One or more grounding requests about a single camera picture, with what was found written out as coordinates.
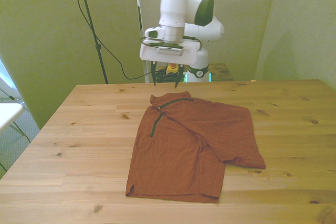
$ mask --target wooden table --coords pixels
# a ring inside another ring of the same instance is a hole
[[[149,98],[250,109],[266,169],[227,165],[219,204],[127,198]],[[0,223],[335,223],[336,92],[319,80],[77,86],[0,180]]]

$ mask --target floor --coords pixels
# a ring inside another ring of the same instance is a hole
[[[0,103],[13,103],[13,101],[7,98],[0,98]],[[32,141],[39,132],[39,128],[28,111],[25,111],[15,122],[28,136],[30,141]],[[26,137],[21,136],[11,127],[8,127],[0,134],[0,162],[8,170],[28,145],[29,142]],[[5,173],[6,172],[0,167],[0,179]]]

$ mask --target folded shirt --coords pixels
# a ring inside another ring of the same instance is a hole
[[[247,108],[151,96],[136,135],[126,196],[216,203],[225,163],[265,168]]]

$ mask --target zipper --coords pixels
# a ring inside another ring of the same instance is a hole
[[[163,107],[166,107],[166,106],[168,106],[168,105],[170,105],[170,104],[172,104],[172,103],[174,103],[174,102],[179,102],[179,101],[194,101],[194,99],[190,99],[190,98],[181,98],[181,99],[177,99],[177,100],[174,100],[174,101],[170,101],[170,102],[165,103],[164,105],[158,107],[158,110],[160,110],[160,109],[162,109]],[[164,114],[164,113],[161,112],[161,114],[159,115],[158,119],[156,119],[156,121],[154,122],[151,137],[154,136],[156,125],[157,125],[157,123],[159,122],[159,120],[161,119],[161,117],[162,117],[163,114]]]
[[[190,99],[190,98],[181,98],[181,99],[177,99],[177,100],[174,100],[174,101],[171,101],[171,102],[168,102],[168,103],[165,103],[164,105],[158,107],[158,110],[162,109],[163,107],[166,107],[174,102],[179,102],[179,101],[194,101],[194,99]]]
[[[159,120],[161,119],[162,115],[163,115],[163,113],[161,113],[161,114],[159,115],[158,119],[156,119],[156,121],[154,122],[151,137],[154,136],[155,128],[156,128],[156,124],[159,122]]]

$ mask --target wall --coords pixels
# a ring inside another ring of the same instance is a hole
[[[320,79],[336,89],[336,0],[272,0],[256,79]]]
[[[144,30],[158,25],[160,0],[140,0]],[[219,42],[204,43],[210,63],[225,63],[235,80],[254,77],[271,0],[215,0],[225,28]]]
[[[88,3],[97,35],[128,76],[142,75],[137,0]],[[110,83],[143,82],[126,80],[112,56],[102,54]],[[40,128],[75,85],[104,83],[92,32],[76,0],[0,0],[0,55]]]

